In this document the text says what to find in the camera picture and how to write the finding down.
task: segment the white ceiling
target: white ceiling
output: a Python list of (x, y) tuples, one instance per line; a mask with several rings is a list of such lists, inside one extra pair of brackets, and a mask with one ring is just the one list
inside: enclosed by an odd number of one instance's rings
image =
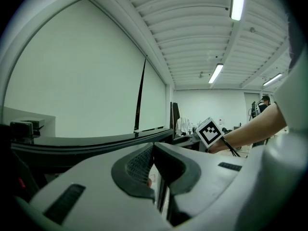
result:
[[(245, 0), (239, 22), (230, 18), (231, 0), (129, 1), (155, 39), (176, 90), (262, 90), (266, 80), (288, 69), (287, 15), (278, 0)], [(224, 69), (210, 85), (217, 63)]]

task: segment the black rubber pad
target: black rubber pad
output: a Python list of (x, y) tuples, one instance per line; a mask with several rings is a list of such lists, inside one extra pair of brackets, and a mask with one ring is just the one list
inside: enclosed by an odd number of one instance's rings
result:
[(147, 186), (153, 166), (153, 143), (148, 143), (119, 160), (111, 168), (115, 184), (126, 194), (155, 201), (155, 192)]
[(240, 171), (241, 168), (242, 168), (242, 166), (234, 165), (234, 164), (228, 164), (228, 163), (220, 163), (220, 164), (218, 164), (218, 166), (225, 167), (225, 168), (228, 168), (228, 169), (232, 169), (232, 170), (235, 170), (235, 171)]
[(50, 220), (61, 224), (86, 187), (72, 184), (63, 194), (49, 207), (45, 216)]

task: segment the ceiling light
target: ceiling light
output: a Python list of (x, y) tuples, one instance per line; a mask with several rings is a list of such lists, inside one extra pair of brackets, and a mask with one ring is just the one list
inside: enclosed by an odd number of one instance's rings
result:
[(217, 76), (221, 72), (222, 68), (223, 68), (223, 64), (217, 64), (216, 69), (215, 69), (215, 71), (214, 71), (214, 73), (213, 73), (213, 75), (212, 75), (212, 77), (211, 77), (211, 79), (208, 83), (212, 84), (215, 81), (215, 79), (217, 78)]
[(244, 7), (244, 0), (232, 0), (231, 1), (231, 18), (239, 21), (242, 16)]
[(282, 74), (279, 73), (279, 74), (276, 75), (275, 77), (271, 78), (269, 81), (265, 82), (265, 83), (263, 84), (263, 86), (268, 85), (269, 83), (271, 83), (271, 82), (273, 82), (274, 80), (278, 79), (280, 76), (282, 76)]

